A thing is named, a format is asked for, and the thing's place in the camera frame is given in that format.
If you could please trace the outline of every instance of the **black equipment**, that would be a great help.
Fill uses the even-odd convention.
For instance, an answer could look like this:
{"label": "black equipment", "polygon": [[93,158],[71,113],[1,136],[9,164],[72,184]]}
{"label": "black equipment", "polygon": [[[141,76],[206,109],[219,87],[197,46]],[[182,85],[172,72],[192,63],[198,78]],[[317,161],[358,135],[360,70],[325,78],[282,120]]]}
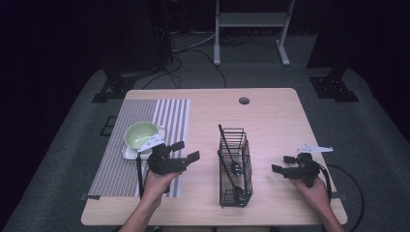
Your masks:
{"label": "black equipment", "polygon": [[154,173],[164,175],[172,172],[186,171],[187,167],[199,160],[199,151],[187,155],[186,158],[172,159],[170,157],[171,152],[176,152],[185,148],[183,141],[177,142],[171,146],[160,144],[153,148],[153,153],[148,158],[148,165],[150,170]]}
{"label": "black equipment", "polygon": [[332,197],[332,187],[329,173],[326,168],[313,160],[311,153],[300,153],[296,158],[284,156],[283,161],[286,163],[298,163],[298,167],[281,167],[272,164],[272,171],[283,175],[283,178],[302,179],[308,188],[314,185],[314,179],[322,171],[326,179],[326,187],[329,200]]}

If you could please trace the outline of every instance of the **striped placemat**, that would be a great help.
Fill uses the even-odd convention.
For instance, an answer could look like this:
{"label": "striped placemat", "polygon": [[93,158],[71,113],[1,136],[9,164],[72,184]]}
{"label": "striped placemat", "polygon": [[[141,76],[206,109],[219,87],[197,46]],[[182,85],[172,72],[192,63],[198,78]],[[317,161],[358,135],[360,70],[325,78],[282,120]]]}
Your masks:
{"label": "striped placemat", "polygon": [[[186,141],[190,100],[124,100],[108,141],[99,170],[88,195],[99,196],[137,196],[138,179],[135,160],[123,159],[124,133],[134,123],[149,121],[165,126],[165,144]],[[184,158],[185,149],[171,154],[173,158]],[[142,171],[148,163],[142,162]],[[175,178],[167,197],[180,197],[183,176]]]}

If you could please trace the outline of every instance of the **human hand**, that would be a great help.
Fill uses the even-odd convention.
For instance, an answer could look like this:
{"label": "human hand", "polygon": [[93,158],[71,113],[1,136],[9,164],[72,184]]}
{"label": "human hand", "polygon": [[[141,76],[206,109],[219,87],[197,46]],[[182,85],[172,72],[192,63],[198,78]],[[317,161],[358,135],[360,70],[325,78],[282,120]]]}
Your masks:
{"label": "human hand", "polygon": [[332,210],[326,185],[319,177],[313,180],[313,186],[311,188],[308,188],[303,180],[289,179],[289,181],[305,197],[309,206],[313,208],[319,216],[326,231],[344,231]]}
{"label": "human hand", "polygon": [[311,188],[308,188],[303,180],[289,179],[289,181],[301,192],[309,206],[315,211],[326,206],[330,207],[326,185],[319,177],[313,180]]}
{"label": "human hand", "polygon": [[158,208],[161,204],[162,194],[171,181],[179,175],[181,175],[180,172],[165,175],[159,175],[152,171],[148,172],[141,201],[151,203],[155,208]]}

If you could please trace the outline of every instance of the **gray carpet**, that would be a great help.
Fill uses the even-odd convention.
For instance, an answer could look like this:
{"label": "gray carpet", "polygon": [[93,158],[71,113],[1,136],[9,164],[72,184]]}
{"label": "gray carpet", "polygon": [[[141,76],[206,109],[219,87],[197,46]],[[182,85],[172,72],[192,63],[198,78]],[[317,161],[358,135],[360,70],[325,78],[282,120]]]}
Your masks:
{"label": "gray carpet", "polygon": [[[174,35],[175,47],[193,44],[205,36]],[[307,70],[314,36],[288,36],[285,48],[291,66],[284,67],[272,37],[243,38],[249,43],[221,47],[220,71],[227,88],[294,88],[306,111],[314,135],[327,163],[350,173],[365,194],[366,210],[357,231],[406,231],[410,228],[410,146],[370,93],[366,82],[348,70],[344,83],[359,102],[335,102],[317,98],[308,78],[326,75],[329,69]],[[213,47],[196,47],[212,58]],[[176,55],[182,67],[169,75],[156,75],[135,82],[135,89],[223,88],[224,81],[209,59],[197,51]],[[179,61],[167,66],[178,68]],[[116,116],[122,100],[91,103],[106,78],[102,71],[91,76],[56,134],[29,188],[4,231],[112,231],[116,226],[85,226],[80,222],[85,202],[79,197],[91,187],[108,136],[100,132],[109,116]],[[361,198],[351,179],[330,169],[343,202],[350,230],[360,216]],[[281,227],[280,231],[321,231],[320,226]]]}

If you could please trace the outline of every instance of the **wire mesh basket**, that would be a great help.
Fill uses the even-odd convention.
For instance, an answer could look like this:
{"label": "wire mesh basket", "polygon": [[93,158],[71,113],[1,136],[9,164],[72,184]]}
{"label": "wire mesh basket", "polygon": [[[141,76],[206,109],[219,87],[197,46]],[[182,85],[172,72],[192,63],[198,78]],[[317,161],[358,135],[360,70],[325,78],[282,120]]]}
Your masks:
{"label": "wire mesh basket", "polygon": [[220,134],[220,205],[246,207],[253,194],[249,142],[243,129]]}

